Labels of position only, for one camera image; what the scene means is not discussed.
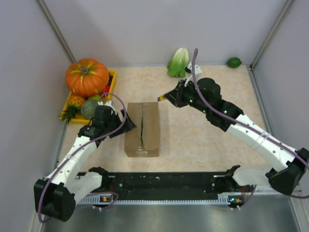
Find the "yellow utility knife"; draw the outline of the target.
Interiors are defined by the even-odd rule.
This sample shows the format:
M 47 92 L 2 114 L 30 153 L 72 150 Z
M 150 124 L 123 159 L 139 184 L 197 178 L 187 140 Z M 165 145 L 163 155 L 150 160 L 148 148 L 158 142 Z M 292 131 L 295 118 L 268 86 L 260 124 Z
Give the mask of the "yellow utility knife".
M 164 100 L 165 100 L 164 95 L 161 95 L 160 97 L 157 98 L 157 101 L 158 101 L 158 102 L 164 101 Z

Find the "brown cardboard express box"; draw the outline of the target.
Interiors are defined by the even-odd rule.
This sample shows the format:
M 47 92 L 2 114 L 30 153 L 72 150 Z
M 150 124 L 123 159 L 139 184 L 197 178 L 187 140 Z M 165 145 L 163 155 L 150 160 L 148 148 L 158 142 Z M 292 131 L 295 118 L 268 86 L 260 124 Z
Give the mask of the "brown cardboard express box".
M 130 158 L 159 157 L 160 120 L 157 102 L 129 102 L 127 113 L 136 128 L 125 133 L 124 151 Z

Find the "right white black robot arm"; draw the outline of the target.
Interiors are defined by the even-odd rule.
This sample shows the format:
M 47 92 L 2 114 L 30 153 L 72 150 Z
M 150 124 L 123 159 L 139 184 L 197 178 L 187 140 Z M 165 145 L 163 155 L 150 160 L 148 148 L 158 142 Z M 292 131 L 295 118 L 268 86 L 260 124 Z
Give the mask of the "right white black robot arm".
M 206 119 L 243 142 L 266 159 L 270 167 L 237 166 L 225 179 L 230 191 L 242 186 L 270 186 L 277 192 L 293 197 L 293 191 L 309 167 L 309 152 L 280 142 L 257 126 L 244 112 L 221 96 L 220 86 L 211 78 L 195 84 L 189 78 L 179 80 L 176 87 L 161 95 L 177 108 L 187 105 L 205 114 Z

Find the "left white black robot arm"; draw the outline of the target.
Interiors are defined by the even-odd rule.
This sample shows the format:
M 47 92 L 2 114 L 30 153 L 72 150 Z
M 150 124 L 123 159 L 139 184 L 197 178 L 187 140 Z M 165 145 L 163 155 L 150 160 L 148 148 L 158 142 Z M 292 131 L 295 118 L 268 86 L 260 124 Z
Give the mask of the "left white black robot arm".
M 60 164 L 47 177 L 36 181 L 34 199 L 39 219 L 45 215 L 65 222 L 72 216 L 76 205 L 92 191 L 108 189 L 109 179 L 103 176 L 102 168 L 89 170 L 81 178 L 77 175 L 106 137 L 113 138 L 136 128 L 126 109 L 122 109 L 121 114 L 123 119 L 112 105 L 99 105 L 90 123 L 80 129 Z

